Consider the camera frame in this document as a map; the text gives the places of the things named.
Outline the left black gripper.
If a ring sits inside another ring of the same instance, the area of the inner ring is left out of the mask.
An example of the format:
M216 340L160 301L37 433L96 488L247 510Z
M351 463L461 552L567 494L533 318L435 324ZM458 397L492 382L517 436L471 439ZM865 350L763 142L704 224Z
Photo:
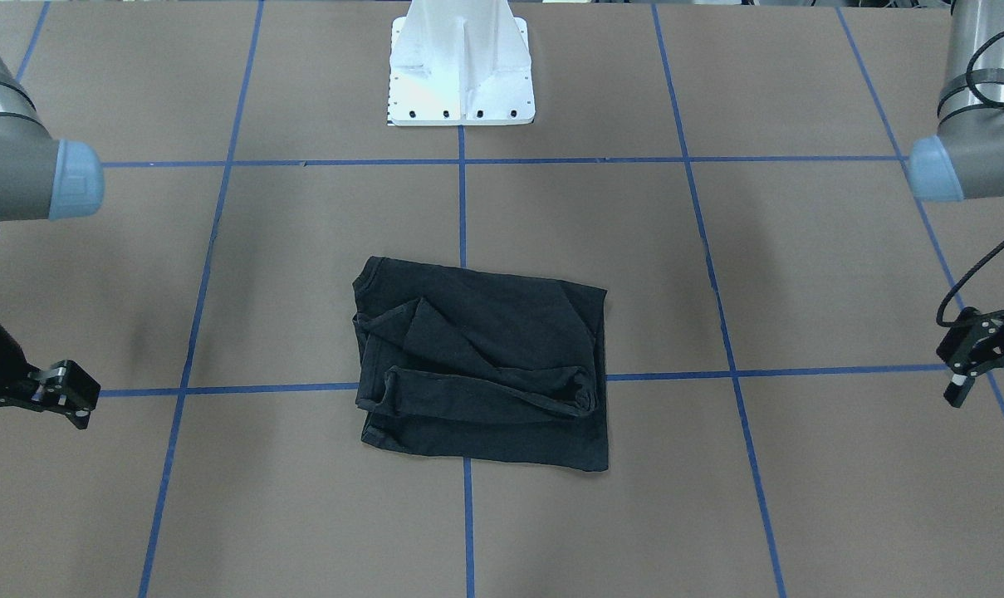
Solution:
M968 306L947 326L938 357L953 372L943 398L961 408L977 377L1004 367L1004 312L992 316Z

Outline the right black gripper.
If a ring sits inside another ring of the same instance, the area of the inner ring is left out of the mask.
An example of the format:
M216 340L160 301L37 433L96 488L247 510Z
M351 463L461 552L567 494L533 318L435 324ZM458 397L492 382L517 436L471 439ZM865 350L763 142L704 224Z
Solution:
M0 323L0 408L60 414L77 430L86 430L99 396L99 382L73 360L45 370L28 363L18 341Z

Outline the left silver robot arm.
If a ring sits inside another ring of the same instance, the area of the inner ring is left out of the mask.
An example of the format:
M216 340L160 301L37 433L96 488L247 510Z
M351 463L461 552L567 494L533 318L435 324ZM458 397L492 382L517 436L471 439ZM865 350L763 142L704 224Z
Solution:
M1004 1L953 1L948 60L937 104L937 133L916 140L908 184L916 200L958 202L1004 197ZM1004 367L1004 307L966 306L953 321L949 304L987 265L981 258L947 292L935 321L945 330L938 358L950 369L943 398L964 405L970 390Z

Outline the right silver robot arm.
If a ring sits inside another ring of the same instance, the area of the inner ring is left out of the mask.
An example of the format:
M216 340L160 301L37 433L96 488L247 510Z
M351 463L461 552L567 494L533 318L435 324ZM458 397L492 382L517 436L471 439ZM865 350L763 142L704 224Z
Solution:
M0 56L0 224L91 216L104 194L98 154L81 141L54 139ZM73 360L32 365L0 323L0 408L61 414L84 430L99 396L100 383Z

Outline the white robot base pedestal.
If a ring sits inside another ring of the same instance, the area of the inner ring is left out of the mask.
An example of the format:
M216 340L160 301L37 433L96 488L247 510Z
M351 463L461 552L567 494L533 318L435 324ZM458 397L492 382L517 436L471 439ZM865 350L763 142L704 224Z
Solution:
M531 41L508 1L412 1L390 26L391 126L528 125Z

